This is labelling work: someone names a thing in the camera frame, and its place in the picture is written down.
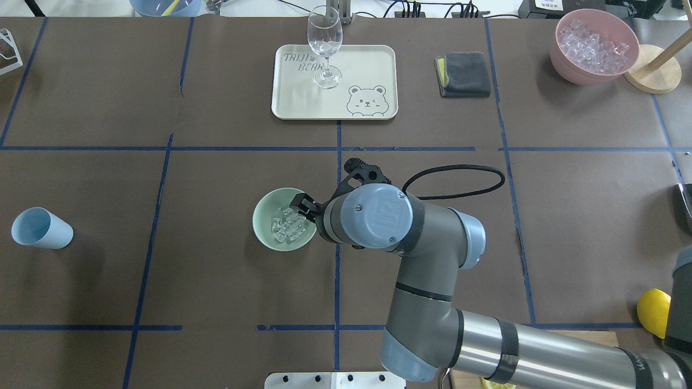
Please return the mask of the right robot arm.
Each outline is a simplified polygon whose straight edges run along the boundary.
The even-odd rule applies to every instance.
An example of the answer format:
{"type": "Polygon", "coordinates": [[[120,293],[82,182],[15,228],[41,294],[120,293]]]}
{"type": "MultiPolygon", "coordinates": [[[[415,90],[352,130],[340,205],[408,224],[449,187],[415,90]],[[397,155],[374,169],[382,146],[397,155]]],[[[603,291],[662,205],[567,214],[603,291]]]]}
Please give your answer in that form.
{"type": "Polygon", "coordinates": [[[381,364],[430,382],[448,369],[531,388],[690,388],[690,334],[663,350],[635,353],[453,308],[461,269],[486,246],[481,222],[427,204],[389,184],[365,184],[316,204],[297,194],[292,209],[324,239],[388,251],[401,264],[383,335],[381,364]]]}

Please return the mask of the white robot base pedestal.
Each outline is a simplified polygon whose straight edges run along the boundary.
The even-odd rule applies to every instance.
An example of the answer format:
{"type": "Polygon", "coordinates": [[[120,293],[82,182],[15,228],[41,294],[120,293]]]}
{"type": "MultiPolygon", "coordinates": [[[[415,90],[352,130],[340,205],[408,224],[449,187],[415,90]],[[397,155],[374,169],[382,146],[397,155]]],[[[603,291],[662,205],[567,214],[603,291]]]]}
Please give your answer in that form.
{"type": "Polygon", "coordinates": [[[406,388],[405,379],[386,371],[277,372],[265,379],[264,388],[406,388]]]}

